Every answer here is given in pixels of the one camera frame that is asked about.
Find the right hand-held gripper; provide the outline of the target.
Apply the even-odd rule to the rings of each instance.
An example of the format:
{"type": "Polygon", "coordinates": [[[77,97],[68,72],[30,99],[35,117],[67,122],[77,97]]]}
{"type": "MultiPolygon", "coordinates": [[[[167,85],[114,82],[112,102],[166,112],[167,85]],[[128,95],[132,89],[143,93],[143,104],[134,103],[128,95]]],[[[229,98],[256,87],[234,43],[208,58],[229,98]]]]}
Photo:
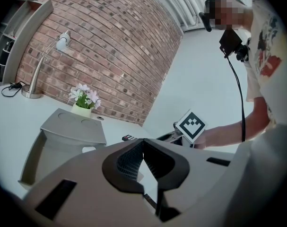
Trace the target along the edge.
{"type": "MultiPolygon", "coordinates": [[[[207,123],[189,109],[181,119],[175,123],[174,128],[181,133],[182,146],[193,148],[195,140],[205,131],[207,123]]],[[[167,133],[157,138],[161,141],[174,141],[173,133],[167,133]]]]}

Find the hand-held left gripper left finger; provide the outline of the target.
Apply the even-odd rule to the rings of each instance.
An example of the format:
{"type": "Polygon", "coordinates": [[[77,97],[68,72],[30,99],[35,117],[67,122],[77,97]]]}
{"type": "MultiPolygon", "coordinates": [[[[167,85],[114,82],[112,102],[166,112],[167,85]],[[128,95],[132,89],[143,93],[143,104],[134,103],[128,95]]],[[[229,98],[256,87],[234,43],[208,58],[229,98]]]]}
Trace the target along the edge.
{"type": "Polygon", "coordinates": [[[144,188],[118,168],[127,158],[142,161],[142,140],[82,153],[37,182],[26,205],[61,227],[156,227],[160,219],[144,201],[144,188]]]}

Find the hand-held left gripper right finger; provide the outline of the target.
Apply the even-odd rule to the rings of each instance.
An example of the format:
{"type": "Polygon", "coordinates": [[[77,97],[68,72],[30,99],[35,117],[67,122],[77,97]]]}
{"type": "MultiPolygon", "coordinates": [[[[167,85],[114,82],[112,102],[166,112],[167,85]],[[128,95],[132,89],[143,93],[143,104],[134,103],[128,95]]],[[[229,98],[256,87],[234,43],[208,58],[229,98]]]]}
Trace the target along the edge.
{"type": "Polygon", "coordinates": [[[226,171],[234,155],[143,140],[144,160],[157,181],[156,216],[168,221],[198,202],[226,171]]]}

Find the grey storage box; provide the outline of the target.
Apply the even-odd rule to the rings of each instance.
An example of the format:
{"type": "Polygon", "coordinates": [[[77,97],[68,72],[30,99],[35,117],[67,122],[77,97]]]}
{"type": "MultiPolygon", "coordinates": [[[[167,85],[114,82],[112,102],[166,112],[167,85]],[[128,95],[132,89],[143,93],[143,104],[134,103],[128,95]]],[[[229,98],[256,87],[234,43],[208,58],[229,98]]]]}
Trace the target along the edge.
{"type": "Polygon", "coordinates": [[[27,155],[19,183],[29,190],[83,148],[100,149],[107,142],[99,120],[58,108],[40,127],[27,155]]]}

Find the person's right forearm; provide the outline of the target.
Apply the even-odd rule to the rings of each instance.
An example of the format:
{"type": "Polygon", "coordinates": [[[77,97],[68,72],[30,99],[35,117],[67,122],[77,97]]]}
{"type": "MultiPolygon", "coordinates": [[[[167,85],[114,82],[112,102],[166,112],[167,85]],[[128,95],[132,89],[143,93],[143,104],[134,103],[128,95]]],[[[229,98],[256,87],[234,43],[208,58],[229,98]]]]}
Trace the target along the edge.
{"type": "MultiPolygon", "coordinates": [[[[245,118],[245,139],[260,134],[269,124],[267,104],[263,97],[253,100],[253,111],[245,118]]],[[[219,126],[204,131],[195,141],[194,148],[223,147],[242,142],[242,122],[219,126]]]]}

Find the potted pink flowers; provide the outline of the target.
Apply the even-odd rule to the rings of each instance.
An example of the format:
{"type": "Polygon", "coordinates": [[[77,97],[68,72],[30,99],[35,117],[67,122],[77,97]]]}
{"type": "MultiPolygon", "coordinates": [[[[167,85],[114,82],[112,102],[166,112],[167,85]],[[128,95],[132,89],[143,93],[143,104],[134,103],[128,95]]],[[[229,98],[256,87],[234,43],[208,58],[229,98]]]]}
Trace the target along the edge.
{"type": "Polygon", "coordinates": [[[92,109],[97,109],[101,105],[97,91],[80,83],[70,89],[68,102],[73,102],[72,113],[87,118],[91,117],[92,109]]]}

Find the silver desk lamp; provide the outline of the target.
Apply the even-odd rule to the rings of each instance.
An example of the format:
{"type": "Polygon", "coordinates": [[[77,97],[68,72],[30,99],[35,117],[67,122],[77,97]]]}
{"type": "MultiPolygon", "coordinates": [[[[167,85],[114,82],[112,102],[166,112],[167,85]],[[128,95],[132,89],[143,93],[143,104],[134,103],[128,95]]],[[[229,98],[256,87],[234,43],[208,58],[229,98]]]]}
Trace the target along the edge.
{"type": "Polygon", "coordinates": [[[21,88],[21,94],[30,99],[38,99],[42,96],[42,91],[37,87],[37,81],[39,72],[41,69],[41,66],[44,62],[44,60],[47,59],[48,54],[50,51],[54,48],[56,48],[58,51],[64,50],[67,45],[70,42],[71,32],[67,30],[66,32],[62,33],[60,36],[58,36],[56,39],[54,39],[44,50],[44,52],[41,55],[41,58],[39,60],[39,63],[33,73],[31,82],[29,85],[25,85],[21,88]]]}

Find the person's white printed T-shirt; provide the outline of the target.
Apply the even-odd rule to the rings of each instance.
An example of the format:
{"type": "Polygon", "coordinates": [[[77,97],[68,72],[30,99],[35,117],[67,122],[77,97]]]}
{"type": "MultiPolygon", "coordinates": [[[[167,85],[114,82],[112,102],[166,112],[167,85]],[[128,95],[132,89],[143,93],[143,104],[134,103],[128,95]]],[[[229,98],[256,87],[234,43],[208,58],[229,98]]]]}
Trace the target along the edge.
{"type": "Polygon", "coordinates": [[[252,11],[246,100],[263,97],[270,126],[287,124],[287,31],[266,0],[252,0],[252,11]]]}

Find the white ceiling pipes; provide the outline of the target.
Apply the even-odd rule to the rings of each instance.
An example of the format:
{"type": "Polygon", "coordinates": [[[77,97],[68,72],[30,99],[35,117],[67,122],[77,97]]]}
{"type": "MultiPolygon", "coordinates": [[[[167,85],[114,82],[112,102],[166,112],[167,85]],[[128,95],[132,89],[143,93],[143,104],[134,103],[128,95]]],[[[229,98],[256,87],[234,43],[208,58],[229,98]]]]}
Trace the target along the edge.
{"type": "Polygon", "coordinates": [[[183,14],[185,23],[182,24],[183,31],[204,28],[199,13],[203,12],[205,0],[177,0],[180,13],[183,14]]]}

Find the black bottle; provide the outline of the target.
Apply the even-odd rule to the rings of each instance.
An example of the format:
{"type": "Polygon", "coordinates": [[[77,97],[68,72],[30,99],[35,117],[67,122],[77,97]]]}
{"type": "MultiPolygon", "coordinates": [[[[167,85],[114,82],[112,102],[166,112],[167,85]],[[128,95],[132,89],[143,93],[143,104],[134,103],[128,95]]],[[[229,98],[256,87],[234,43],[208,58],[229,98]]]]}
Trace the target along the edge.
{"type": "Polygon", "coordinates": [[[0,82],[3,80],[4,70],[6,67],[6,63],[10,54],[10,51],[12,49],[12,46],[14,44],[13,40],[10,40],[6,43],[5,47],[1,51],[0,55],[0,82]]]}

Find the grey wooden shelf unit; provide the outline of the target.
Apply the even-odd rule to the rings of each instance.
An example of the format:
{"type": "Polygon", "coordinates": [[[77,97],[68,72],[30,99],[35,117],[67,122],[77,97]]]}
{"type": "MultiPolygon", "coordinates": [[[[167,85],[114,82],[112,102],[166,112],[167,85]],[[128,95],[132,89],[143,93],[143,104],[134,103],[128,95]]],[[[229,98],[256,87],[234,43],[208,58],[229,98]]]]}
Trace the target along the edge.
{"type": "Polygon", "coordinates": [[[0,86],[14,82],[26,48],[42,22],[52,13],[51,0],[16,0],[0,23],[0,55],[6,43],[14,41],[0,86]]]}

